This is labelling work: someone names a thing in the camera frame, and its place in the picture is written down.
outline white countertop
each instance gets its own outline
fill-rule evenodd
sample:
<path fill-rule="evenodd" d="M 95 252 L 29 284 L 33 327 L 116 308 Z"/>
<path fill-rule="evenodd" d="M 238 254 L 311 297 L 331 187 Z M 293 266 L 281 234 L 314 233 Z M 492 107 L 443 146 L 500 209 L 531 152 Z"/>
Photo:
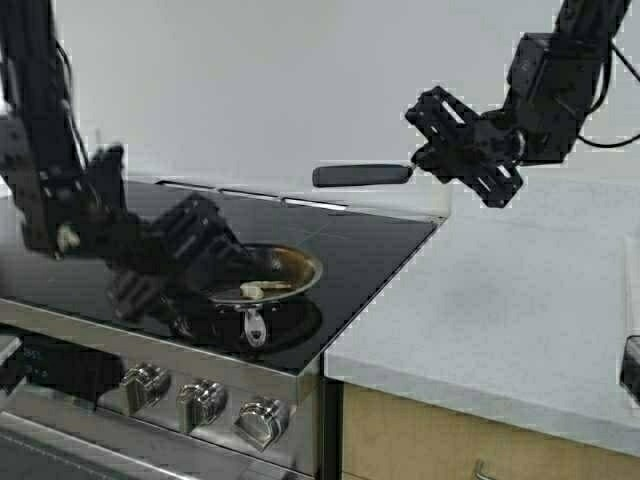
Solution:
<path fill-rule="evenodd" d="M 529 178 L 452 217 L 328 349 L 326 375 L 640 456 L 618 386 L 640 187 Z"/>

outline cabinet drawer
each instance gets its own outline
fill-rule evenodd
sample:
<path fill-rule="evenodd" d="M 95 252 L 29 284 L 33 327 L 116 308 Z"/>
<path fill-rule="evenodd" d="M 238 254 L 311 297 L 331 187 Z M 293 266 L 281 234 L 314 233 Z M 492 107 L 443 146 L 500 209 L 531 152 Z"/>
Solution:
<path fill-rule="evenodd" d="M 344 470 L 369 480 L 640 478 L 640 459 L 345 386 Z"/>

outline black glass cooktop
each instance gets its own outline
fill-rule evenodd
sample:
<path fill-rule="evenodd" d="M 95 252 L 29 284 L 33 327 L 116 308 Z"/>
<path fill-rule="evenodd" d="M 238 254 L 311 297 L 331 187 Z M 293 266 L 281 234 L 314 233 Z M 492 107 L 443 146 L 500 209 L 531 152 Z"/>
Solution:
<path fill-rule="evenodd" d="M 154 220 L 191 193 L 129 183 L 127 204 L 141 217 Z M 199 193 L 218 204 L 241 242 L 296 247 L 323 263 L 322 278 L 304 296 L 265 309 L 269 335 L 261 347 L 252 348 L 243 338 L 242 315 L 188 297 L 172 297 L 136 323 L 117 320 L 106 294 L 114 273 L 99 260 L 57 262 L 27 251 L 20 214 L 11 199 L 0 201 L 0 298 L 295 374 L 369 303 L 436 228 L 427 222 Z"/>

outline stainless steel oven front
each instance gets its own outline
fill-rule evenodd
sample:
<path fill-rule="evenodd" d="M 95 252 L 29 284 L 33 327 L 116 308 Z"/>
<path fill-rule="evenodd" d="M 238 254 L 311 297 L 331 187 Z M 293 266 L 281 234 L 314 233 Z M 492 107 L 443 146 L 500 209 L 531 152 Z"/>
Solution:
<path fill-rule="evenodd" d="M 0 408 L 5 433 L 132 478 L 338 478 L 339 390 L 321 357 L 292 376 L 4 300 L 0 318 L 117 355 L 126 372 L 97 403 L 21 381 Z M 0 338 L 6 363 L 16 337 Z"/>

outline pan handle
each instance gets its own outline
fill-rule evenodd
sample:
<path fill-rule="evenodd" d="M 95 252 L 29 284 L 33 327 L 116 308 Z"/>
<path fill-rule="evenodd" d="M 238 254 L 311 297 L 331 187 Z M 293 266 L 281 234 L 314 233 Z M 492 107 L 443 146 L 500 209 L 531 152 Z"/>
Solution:
<path fill-rule="evenodd" d="M 393 164 L 336 165 L 313 171 L 313 186 L 360 187 L 365 185 L 400 185 L 413 175 L 413 167 Z"/>
<path fill-rule="evenodd" d="M 267 326 L 258 309 L 250 308 L 244 312 L 244 334 L 253 348 L 267 343 Z"/>

